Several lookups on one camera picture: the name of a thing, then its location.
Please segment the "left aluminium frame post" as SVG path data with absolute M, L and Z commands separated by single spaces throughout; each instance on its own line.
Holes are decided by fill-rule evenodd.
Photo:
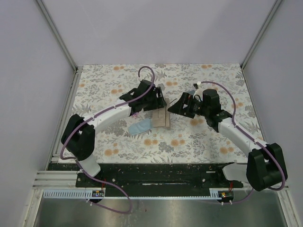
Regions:
M 67 62 L 69 63 L 70 67 L 72 68 L 73 72 L 76 72 L 78 70 L 78 66 L 75 63 L 70 51 L 68 50 L 49 10 L 47 9 L 46 4 L 43 0 L 34 0 L 34 2 L 37 4 L 39 10 L 41 11 L 44 19 L 46 20 L 47 25 L 49 26 L 51 33 L 53 34 L 55 40 L 57 41 L 60 49 L 62 50 Z

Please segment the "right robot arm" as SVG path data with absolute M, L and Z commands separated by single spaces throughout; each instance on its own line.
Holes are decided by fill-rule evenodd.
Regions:
M 281 147 L 254 138 L 238 125 L 234 117 L 221 108 L 216 90 L 204 90 L 201 97 L 183 93 L 168 111 L 188 118 L 204 117 L 209 127 L 231 140 L 246 155 L 246 164 L 227 164 L 216 174 L 219 186 L 226 187 L 236 180 L 249 183 L 258 192 L 284 188 L 288 176 Z

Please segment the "light blue cleaning cloth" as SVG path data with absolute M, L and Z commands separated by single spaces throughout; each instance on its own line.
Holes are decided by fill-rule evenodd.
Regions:
M 134 123 L 128 127 L 128 132 L 133 136 L 143 132 L 146 132 L 152 128 L 152 120 L 144 119 L 137 123 Z

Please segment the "floral table mat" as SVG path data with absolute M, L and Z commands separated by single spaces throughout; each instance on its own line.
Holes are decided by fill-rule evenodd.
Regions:
M 222 108 L 235 112 L 235 119 L 254 137 L 262 138 L 255 110 L 238 64 L 85 65 L 81 71 L 72 114 L 86 116 L 112 105 L 122 94 L 155 76 L 163 95 L 179 99 L 202 81 L 203 89 L 218 91 Z M 100 163 L 227 163 L 247 161 L 229 139 L 210 128 L 203 117 L 176 114 L 170 128 L 152 128 L 131 135 L 128 127 L 152 113 L 140 112 L 111 124 L 95 140 L 94 157 Z

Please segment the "aluminium frame post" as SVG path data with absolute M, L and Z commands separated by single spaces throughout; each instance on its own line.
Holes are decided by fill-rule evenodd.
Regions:
M 244 71 L 246 66 L 249 63 L 249 60 L 253 56 L 254 52 L 256 51 L 259 43 L 261 42 L 263 36 L 266 34 L 267 29 L 269 28 L 271 22 L 273 21 L 275 15 L 277 14 L 278 10 L 280 9 L 281 5 L 283 4 L 284 0 L 275 0 L 273 6 L 271 7 L 270 11 L 268 12 L 265 20 L 263 21 L 256 37 L 253 40 L 252 45 L 250 46 L 247 54 L 244 57 L 244 60 L 240 64 L 241 70 Z
M 62 50 L 67 62 L 69 63 L 70 67 L 72 68 L 73 72 L 76 72 L 78 70 L 78 66 L 75 63 L 70 51 L 68 50 L 49 10 L 47 9 L 46 4 L 43 0 L 34 0 L 34 2 L 37 4 L 39 10 L 41 11 L 44 19 L 46 20 L 47 25 L 49 26 L 51 33 L 53 34 L 55 40 L 57 41 L 60 49 Z

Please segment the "aluminium front rail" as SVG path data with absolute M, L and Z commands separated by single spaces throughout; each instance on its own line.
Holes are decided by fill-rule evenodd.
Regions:
M 75 188 L 76 171 L 39 171 L 36 174 L 33 188 L 37 189 L 67 189 Z

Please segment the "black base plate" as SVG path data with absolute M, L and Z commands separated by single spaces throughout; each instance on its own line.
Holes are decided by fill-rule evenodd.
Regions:
M 119 186 L 190 185 L 202 188 L 242 188 L 239 181 L 227 180 L 227 164 L 100 164 L 95 178 Z

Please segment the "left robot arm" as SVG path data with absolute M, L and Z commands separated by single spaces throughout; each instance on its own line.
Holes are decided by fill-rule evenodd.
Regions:
M 93 187 L 101 185 L 101 168 L 93 156 L 95 136 L 109 125 L 140 111 L 152 111 L 166 107 L 161 87 L 142 80 L 137 88 L 119 97 L 112 105 L 98 113 L 70 117 L 61 138 L 63 150 L 71 152 L 87 174 L 86 181 Z

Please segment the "right aluminium frame post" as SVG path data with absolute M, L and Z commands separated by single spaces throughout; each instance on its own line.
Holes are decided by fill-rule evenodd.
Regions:
M 265 20 L 263 21 L 256 37 L 253 40 L 252 45 L 250 46 L 247 54 L 244 57 L 244 60 L 240 64 L 241 70 L 244 71 L 246 66 L 249 63 L 249 60 L 253 56 L 254 52 L 256 51 L 259 43 L 261 42 L 263 36 L 266 34 L 267 29 L 269 28 L 271 22 L 273 21 L 275 15 L 277 14 L 278 10 L 280 9 L 281 5 L 283 4 L 284 0 L 275 0 L 273 6 L 271 7 L 270 11 L 268 12 Z

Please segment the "brown glasses case green lining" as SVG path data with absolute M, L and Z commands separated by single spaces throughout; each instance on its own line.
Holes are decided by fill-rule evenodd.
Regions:
M 169 98 L 164 98 L 167 106 L 161 109 L 152 111 L 152 127 L 153 128 L 170 128 L 170 112 L 168 108 L 170 107 Z

